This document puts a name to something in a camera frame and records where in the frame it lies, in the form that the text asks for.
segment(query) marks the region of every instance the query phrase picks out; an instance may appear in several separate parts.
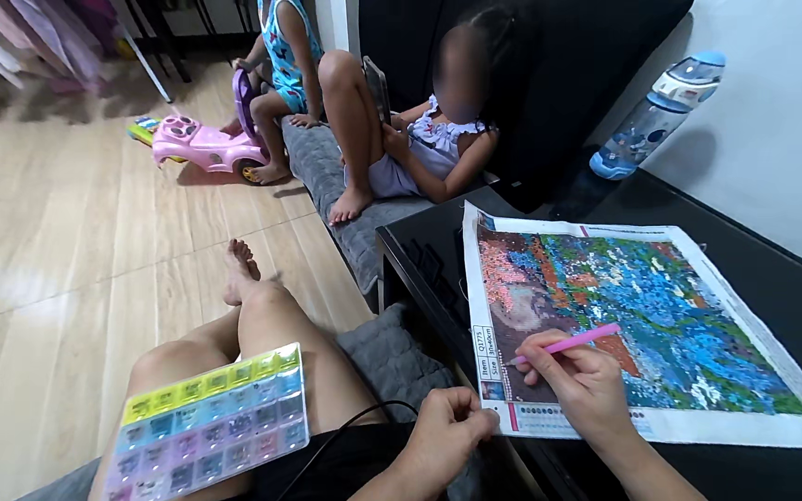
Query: diamond painting canvas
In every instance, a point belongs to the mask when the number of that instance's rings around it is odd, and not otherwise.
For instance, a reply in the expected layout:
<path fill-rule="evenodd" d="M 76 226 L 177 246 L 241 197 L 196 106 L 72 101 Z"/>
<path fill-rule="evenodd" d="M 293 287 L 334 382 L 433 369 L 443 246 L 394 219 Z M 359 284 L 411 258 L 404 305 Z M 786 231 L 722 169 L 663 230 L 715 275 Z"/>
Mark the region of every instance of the diamond painting canvas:
<path fill-rule="evenodd" d="M 618 359 L 646 438 L 802 447 L 802 371 L 679 228 L 492 218 L 467 206 L 463 231 L 480 393 L 508 411 L 507 434 L 576 437 L 548 384 L 526 385 L 504 366 L 515 348 L 552 328 L 617 323 L 593 345 Z"/>

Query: pink toy car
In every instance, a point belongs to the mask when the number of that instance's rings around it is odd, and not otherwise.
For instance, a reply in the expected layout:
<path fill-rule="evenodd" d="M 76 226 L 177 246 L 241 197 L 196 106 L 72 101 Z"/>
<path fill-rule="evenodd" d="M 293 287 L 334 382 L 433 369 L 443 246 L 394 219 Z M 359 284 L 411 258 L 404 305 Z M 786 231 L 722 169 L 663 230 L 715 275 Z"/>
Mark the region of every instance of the pink toy car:
<path fill-rule="evenodd" d="M 168 157 L 181 157 L 203 167 L 206 172 L 236 172 L 247 183 L 258 186 L 252 169 L 267 164 L 269 157 L 255 134 L 250 113 L 250 101 L 255 92 L 246 71 L 238 70 L 234 75 L 233 90 L 242 133 L 231 138 L 197 120 L 169 115 L 153 134 L 151 148 L 157 165 Z"/>

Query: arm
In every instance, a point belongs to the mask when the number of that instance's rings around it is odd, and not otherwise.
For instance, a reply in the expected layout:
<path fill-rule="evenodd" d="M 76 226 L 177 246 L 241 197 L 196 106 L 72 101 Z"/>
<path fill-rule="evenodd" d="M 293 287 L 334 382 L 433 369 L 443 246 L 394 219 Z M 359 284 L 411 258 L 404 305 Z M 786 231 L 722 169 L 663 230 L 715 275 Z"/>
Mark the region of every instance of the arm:
<path fill-rule="evenodd" d="M 264 63 L 268 58 L 268 51 L 265 50 L 265 40 L 262 40 L 262 34 L 256 37 L 256 42 L 252 45 L 249 54 L 243 59 L 235 59 L 233 62 L 234 69 L 243 68 L 246 71 L 252 71 L 259 64 Z"/>
<path fill-rule="evenodd" d="M 395 130 L 401 130 L 402 128 L 407 128 L 407 125 L 415 122 L 419 117 L 422 116 L 423 113 L 425 113 L 431 107 L 432 106 L 427 101 L 419 106 L 407 109 L 407 111 L 402 111 L 397 115 L 392 115 L 392 127 L 395 128 Z"/>
<path fill-rule="evenodd" d="M 460 194 L 487 165 L 497 144 L 496 132 L 482 133 L 469 148 L 466 148 L 460 161 L 442 181 L 429 172 L 422 162 L 411 153 L 407 141 L 407 131 L 398 132 L 387 125 L 382 126 L 382 131 L 383 148 L 401 163 L 410 173 L 416 185 L 435 203 L 447 201 Z"/>
<path fill-rule="evenodd" d="M 296 7 L 289 2 L 281 2 L 277 6 L 277 23 L 290 44 L 293 57 L 296 58 L 296 66 L 302 72 L 302 88 L 305 89 L 308 116 L 314 122 L 310 125 L 316 125 L 323 111 L 321 83 L 317 79 L 317 66 L 311 53 L 311 46 L 308 44 L 305 21 L 302 20 Z"/>
<path fill-rule="evenodd" d="M 491 409 L 468 388 L 432 390 L 420 406 L 414 432 L 385 472 L 373 477 L 352 501 L 392 499 L 429 501 L 438 498 L 460 473 L 469 454 L 500 423 Z"/>
<path fill-rule="evenodd" d="M 563 350 L 557 360 L 543 347 L 570 337 L 552 329 L 516 349 L 525 383 L 550 383 L 565 417 L 614 473 L 633 501 L 702 501 L 704 496 L 640 437 L 630 421 L 618 360 L 590 346 Z"/>

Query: wooden floor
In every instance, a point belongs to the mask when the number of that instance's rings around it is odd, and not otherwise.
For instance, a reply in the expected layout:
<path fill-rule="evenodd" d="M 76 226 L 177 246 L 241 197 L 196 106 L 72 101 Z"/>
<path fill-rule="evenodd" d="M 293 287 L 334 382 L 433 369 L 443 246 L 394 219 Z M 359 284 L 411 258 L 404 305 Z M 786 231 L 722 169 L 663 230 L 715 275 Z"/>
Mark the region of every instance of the wooden floor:
<path fill-rule="evenodd" d="M 0 80 L 0 501 L 98 456 L 144 351 L 228 310 L 225 242 L 249 242 L 306 312 L 344 332 L 371 318 L 299 181 L 202 173 L 130 140 L 170 108 L 138 63 L 100 98 Z M 177 108 L 232 116 L 230 68 L 192 63 Z"/>

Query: water bottle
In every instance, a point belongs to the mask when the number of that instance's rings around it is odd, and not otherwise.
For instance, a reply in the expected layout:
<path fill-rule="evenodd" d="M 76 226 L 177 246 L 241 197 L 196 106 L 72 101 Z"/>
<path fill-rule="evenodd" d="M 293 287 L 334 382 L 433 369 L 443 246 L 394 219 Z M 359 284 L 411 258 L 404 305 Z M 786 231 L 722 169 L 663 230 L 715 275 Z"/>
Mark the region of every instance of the water bottle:
<path fill-rule="evenodd" d="M 698 52 L 671 66 L 590 158 L 590 168 L 612 181 L 633 174 L 693 109 L 714 94 L 725 66 L 726 57 L 719 51 Z"/>

